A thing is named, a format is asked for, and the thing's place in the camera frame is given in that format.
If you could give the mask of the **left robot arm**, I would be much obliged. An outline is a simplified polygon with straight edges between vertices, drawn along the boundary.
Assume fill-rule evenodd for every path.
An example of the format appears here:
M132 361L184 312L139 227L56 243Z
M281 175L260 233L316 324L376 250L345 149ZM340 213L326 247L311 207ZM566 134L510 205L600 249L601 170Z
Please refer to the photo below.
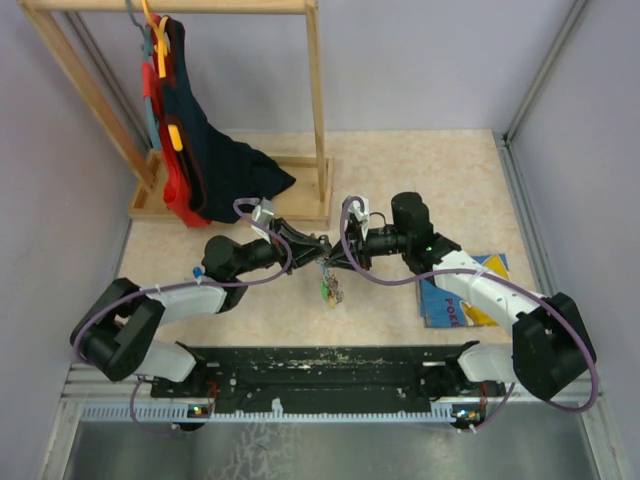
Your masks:
M74 328L70 344L79 360L112 382L156 377L197 396L207 387L207 371L189 347L156 340L157 330L235 308L252 285L240 281L243 274L274 265L287 274L330 250L327 236L303 234L283 219L271 221L265 237L246 244L214 236L204 249L202 274L191 281L142 288L128 278L114 280Z

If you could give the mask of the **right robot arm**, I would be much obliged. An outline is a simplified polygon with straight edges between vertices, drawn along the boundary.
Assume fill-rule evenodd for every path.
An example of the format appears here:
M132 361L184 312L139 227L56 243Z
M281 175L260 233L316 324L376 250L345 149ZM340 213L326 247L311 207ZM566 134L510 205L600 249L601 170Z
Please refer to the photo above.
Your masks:
M367 201L347 197L340 213L340 242L329 263L381 286L428 280L487 314L510 336L509 344L477 342L457 357L457 364L446 372L454 393L470 395L484 381L517 383L552 403L588 374L591 393L586 404L595 403L597 356L571 297L530 291L476 262L459 244L435 231L418 193L395 195L391 207L392 224L372 229Z

